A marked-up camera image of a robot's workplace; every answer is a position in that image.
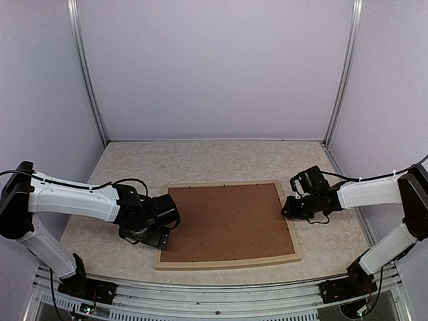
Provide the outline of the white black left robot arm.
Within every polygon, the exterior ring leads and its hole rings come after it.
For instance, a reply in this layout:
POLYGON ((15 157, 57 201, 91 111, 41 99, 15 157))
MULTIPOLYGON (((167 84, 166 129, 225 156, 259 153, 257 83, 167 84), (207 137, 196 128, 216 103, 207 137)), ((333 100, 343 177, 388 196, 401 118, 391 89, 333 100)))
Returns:
POLYGON ((89 296, 98 282, 89 278, 82 258, 69 252, 49 232, 39 215, 88 217, 118 227, 121 239, 157 249, 167 246, 181 216, 170 194, 150 197, 146 183, 126 178, 91 185, 57 179, 23 161, 1 172, 8 180, 1 191, 1 236, 18 241, 46 264, 63 292, 89 296))

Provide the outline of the aluminium enclosure post right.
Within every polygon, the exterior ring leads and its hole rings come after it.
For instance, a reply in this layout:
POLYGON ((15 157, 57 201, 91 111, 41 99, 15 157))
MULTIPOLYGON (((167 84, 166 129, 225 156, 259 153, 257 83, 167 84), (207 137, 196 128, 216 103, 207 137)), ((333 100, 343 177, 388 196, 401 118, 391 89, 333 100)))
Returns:
POLYGON ((338 89, 334 99, 334 106, 332 114, 328 123, 326 134, 324 136, 323 145, 325 149, 329 149, 332 144, 334 133, 338 125, 340 112, 344 102, 346 89, 349 81, 349 77, 352 69, 352 62, 354 59, 354 52, 356 49, 358 32, 360 28, 360 21, 362 17, 363 0, 354 0, 352 7, 352 15, 350 20, 350 28, 348 33, 348 39, 346 43, 345 57, 342 65, 342 71, 340 74, 338 89))

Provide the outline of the aluminium front rail base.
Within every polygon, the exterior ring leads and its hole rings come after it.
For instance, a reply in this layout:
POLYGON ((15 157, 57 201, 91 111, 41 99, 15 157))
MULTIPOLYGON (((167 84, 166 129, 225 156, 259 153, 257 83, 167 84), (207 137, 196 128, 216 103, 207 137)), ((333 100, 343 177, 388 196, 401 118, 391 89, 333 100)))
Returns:
POLYGON ((38 320, 46 306, 75 312, 87 320, 318 320, 325 310, 333 320, 350 299, 325 304, 322 279, 276 284, 199 286, 139 282, 95 275, 117 285, 111 305, 96 304, 93 314, 80 311, 86 301, 50 291, 49 270, 41 266, 30 287, 22 320, 38 320))

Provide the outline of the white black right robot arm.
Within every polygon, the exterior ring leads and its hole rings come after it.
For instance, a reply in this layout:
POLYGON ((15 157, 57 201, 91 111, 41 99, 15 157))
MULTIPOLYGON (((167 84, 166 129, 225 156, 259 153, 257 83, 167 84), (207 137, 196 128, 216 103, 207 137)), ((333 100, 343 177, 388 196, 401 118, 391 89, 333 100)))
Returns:
POLYGON ((346 277, 320 284, 324 300, 332 302, 376 291, 374 274, 427 238, 427 170, 413 165, 367 179, 342 177, 335 185, 326 175, 314 166, 292 177, 293 195, 287 197, 282 215, 312 223, 317 213, 328 217, 348 209, 358 209, 362 216, 393 213, 377 243, 347 267, 346 277))

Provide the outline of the aluminium enclosure post left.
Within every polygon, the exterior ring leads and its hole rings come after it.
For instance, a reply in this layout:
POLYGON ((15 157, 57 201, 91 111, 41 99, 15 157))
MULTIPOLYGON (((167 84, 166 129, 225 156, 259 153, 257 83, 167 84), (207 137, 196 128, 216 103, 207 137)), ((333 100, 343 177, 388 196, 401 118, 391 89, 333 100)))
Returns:
POLYGON ((84 88, 88 98, 90 112, 94 119, 96 132, 98 133, 100 142, 102 146, 106 148, 110 140, 108 138, 104 121, 102 119, 101 111, 98 106, 93 82, 90 75, 88 59, 86 57, 85 46, 84 46, 84 36, 83 36, 82 27, 80 23, 78 2, 76 0, 67 0, 67 7, 68 7, 68 15, 70 18, 70 24, 72 29, 72 35, 74 38, 74 44, 76 47, 76 53, 78 56, 78 64, 80 67, 84 88))

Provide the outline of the aluminium enclosure post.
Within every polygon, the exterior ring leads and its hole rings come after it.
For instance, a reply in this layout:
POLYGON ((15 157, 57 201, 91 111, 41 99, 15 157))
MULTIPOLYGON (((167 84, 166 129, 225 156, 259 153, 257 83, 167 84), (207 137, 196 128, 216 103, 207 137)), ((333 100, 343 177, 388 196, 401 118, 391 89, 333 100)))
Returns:
POLYGON ((328 123, 326 134, 324 136, 323 145, 325 149, 329 149, 332 144, 334 133, 338 125, 340 112, 344 102, 346 89, 349 81, 349 77, 352 69, 352 62, 354 59, 354 52, 356 49, 358 32, 360 28, 360 21, 362 17, 363 0, 354 0, 352 7, 352 15, 350 20, 350 28, 348 33, 348 39, 346 43, 345 57, 342 65, 342 71, 340 74, 338 89, 334 99, 334 106, 332 114, 328 123))
POLYGON ((84 36, 83 36, 82 27, 80 23, 78 2, 76 0, 67 0, 67 7, 68 7, 68 15, 70 18, 70 24, 72 29, 72 35, 74 38, 74 44, 76 47, 76 53, 78 56, 78 64, 80 67, 84 88, 88 98, 90 112, 94 119, 96 132, 98 133, 100 142, 102 146, 106 148, 110 140, 108 138, 104 121, 102 119, 101 111, 98 106, 93 82, 90 75, 88 59, 86 57, 85 46, 84 46, 84 36))

